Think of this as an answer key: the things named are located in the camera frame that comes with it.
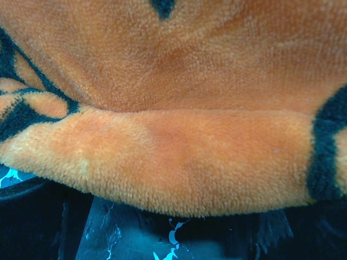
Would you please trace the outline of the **orange patterned plush pillowcase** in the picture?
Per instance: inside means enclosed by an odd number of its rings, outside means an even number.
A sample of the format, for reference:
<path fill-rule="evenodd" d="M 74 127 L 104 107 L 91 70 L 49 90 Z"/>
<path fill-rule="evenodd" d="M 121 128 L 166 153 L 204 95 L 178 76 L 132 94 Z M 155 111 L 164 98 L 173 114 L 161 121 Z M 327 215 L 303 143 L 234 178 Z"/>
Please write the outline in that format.
<path fill-rule="evenodd" d="M 346 200 L 346 1 L 1 1 L 1 163 L 171 216 Z"/>

